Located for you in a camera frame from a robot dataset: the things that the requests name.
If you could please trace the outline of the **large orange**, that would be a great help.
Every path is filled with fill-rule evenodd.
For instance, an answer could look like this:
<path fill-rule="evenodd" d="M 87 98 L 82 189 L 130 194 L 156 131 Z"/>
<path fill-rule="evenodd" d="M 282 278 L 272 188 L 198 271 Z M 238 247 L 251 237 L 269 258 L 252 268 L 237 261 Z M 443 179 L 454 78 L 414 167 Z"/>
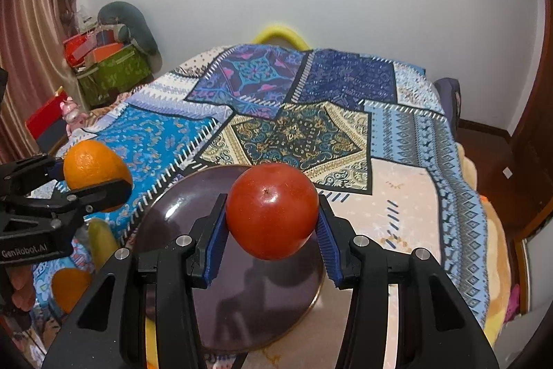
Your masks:
<path fill-rule="evenodd" d="M 54 301 L 65 314 L 69 314 L 91 285 L 92 275 L 78 268 L 63 268 L 50 281 Z"/>
<path fill-rule="evenodd" d="M 117 179 L 133 184 L 123 159 L 104 143 L 92 139 L 80 141 L 65 153 L 63 173 L 71 190 Z"/>

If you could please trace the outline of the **red tomato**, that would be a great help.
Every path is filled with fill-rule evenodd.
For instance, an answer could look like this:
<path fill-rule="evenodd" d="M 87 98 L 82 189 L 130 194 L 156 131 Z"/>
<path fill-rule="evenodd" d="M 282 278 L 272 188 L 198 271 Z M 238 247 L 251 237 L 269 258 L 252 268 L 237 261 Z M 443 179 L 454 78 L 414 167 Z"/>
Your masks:
<path fill-rule="evenodd" d="M 226 222 L 249 255 L 280 260 L 307 242 L 319 217 L 319 195 L 301 170 L 285 163 L 253 166 L 233 183 Z"/>

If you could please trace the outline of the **pink piggy toy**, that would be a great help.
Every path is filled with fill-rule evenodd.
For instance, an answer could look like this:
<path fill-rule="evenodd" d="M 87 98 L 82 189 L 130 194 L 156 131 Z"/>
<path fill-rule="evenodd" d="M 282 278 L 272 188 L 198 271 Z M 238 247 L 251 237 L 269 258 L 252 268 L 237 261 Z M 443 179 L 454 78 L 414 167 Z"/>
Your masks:
<path fill-rule="evenodd" d="M 67 136 L 70 138 L 72 132 L 76 129 L 83 128 L 89 119 L 89 114 L 83 111 L 79 104 L 68 96 L 60 102 L 60 110 L 63 120 L 66 122 Z"/>

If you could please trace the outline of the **purple round plate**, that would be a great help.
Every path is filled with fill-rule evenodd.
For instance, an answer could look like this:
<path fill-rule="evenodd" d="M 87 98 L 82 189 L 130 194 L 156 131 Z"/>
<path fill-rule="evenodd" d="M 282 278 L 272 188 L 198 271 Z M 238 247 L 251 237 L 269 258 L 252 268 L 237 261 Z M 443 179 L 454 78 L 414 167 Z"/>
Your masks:
<path fill-rule="evenodd" d="M 138 227 L 134 251 L 157 250 L 211 213 L 243 166 L 203 168 L 186 175 L 150 206 Z M 200 341 L 212 353 L 242 353 L 269 345 L 312 309 L 324 282 L 316 238 L 293 256 L 253 258 L 229 238 L 216 279 L 193 292 Z"/>

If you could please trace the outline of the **green storage box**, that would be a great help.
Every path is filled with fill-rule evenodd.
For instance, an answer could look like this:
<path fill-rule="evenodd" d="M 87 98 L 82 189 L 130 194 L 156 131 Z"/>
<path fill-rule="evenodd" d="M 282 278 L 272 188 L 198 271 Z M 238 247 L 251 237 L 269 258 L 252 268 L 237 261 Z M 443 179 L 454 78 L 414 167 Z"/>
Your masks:
<path fill-rule="evenodd" d="M 119 94 L 151 78 L 148 59 L 132 45 L 77 74 L 83 99 L 92 109 L 112 104 Z"/>

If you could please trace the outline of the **grey plush toy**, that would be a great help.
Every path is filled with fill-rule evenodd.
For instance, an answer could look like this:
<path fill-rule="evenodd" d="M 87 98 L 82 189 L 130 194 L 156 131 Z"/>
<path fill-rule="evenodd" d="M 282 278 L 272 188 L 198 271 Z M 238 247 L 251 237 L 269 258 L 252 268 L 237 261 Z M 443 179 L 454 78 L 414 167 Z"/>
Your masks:
<path fill-rule="evenodd" d="M 125 40 L 132 42 L 147 55 L 158 53 L 158 43 L 141 11 L 125 1 L 114 1 L 99 9 L 97 15 L 102 25 L 122 25 L 126 28 Z"/>

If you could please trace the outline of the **blue patchwork bedspread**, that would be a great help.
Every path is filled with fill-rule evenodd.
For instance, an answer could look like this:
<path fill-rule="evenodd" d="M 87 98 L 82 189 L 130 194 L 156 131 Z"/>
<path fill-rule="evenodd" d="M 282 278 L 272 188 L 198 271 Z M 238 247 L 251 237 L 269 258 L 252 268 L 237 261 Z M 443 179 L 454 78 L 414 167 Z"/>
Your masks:
<path fill-rule="evenodd" d="M 147 209 L 186 175 L 282 162 L 304 172 L 336 215 L 383 249 L 429 248 L 485 326 L 486 214 L 424 69 L 333 49 L 219 47 L 96 118 L 55 155 L 92 139 L 125 161 L 134 183 L 129 202 L 90 216 L 121 243 L 134 241 Z M 350 293 L 326 297 L 324 284 L 285 338 L 280 367 L 332 367 Z"/>

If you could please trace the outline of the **striped red curtain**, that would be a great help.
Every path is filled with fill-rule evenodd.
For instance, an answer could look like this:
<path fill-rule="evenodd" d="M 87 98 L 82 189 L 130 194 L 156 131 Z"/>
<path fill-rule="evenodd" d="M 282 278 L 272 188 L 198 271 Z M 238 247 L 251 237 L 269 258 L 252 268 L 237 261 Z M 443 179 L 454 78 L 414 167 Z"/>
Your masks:
<path fill-rule="evenodd" d="M 8 85 L 1 103 L 1 160 L 37 152 L 25 121 L 59 87 L 83 101 L 64 57 L 64 41 L 77 33 L 77 0 L 1 0 L 1 67 Z"/>

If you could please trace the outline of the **dark purple chair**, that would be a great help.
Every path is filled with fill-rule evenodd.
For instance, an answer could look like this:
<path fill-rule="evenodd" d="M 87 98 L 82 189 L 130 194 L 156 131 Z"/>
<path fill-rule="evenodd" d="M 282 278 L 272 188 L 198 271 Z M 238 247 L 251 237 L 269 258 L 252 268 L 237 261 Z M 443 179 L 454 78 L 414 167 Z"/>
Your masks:
<path fill-rule="evenodd" d="M 459 80 L 454 78 L 441 78 L 434 82 L 441 107 L 448 120 L 452 135 L 457 137 L 457 130 L 460 121 L 462 98 Z"/>

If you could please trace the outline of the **yellow curved cushion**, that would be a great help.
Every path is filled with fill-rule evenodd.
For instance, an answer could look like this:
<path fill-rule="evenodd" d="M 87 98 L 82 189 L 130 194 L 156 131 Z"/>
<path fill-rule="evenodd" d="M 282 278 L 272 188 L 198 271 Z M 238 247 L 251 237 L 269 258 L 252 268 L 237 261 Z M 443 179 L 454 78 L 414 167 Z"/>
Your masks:
<path fill-rule="evenodd" d="M 290 27 L 282 24 L 270 24 L 262 29 L 262 31 L 256 34 L 256 37 L 253 38 L 253 44 L 269 44 L 274 40 L 282 40 L 293 49 L 304 50 L 311 49 L 311 46 L 297 33 L 295 30 Z"/>

